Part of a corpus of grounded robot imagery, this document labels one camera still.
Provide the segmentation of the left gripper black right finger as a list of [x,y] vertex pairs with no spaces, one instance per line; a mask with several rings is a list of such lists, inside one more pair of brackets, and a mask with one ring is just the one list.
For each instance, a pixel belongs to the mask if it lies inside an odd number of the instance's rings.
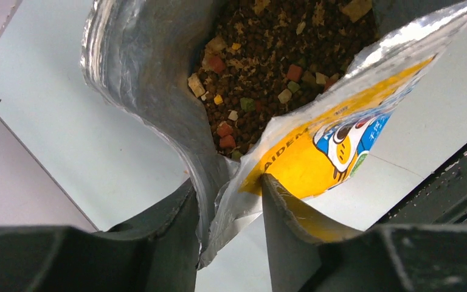
[[273,291],[467,291],[467,224],[358,232],[260,182]]

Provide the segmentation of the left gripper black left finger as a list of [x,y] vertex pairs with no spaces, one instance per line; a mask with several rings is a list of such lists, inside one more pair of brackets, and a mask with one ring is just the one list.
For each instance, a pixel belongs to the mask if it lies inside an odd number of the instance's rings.
[[186,181],[106,232],[0,227],[0,291],[193,291],[198,218]]

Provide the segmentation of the cat food bag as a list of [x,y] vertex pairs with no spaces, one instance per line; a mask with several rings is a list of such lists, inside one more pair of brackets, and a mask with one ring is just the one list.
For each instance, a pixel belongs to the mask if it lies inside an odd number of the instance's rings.
[[88,86],[173,147],[199,205],[198,268],[261,212],[260,176],[308,198],[348,179],[385,115],[413,90],[467,26],[467,1],[374,1],[382,38],[364,48],[327,92],[269,121],[240,162],[220,156],[206,111],[184,85],[194,50],[221,1],[94,1],[81,42]]

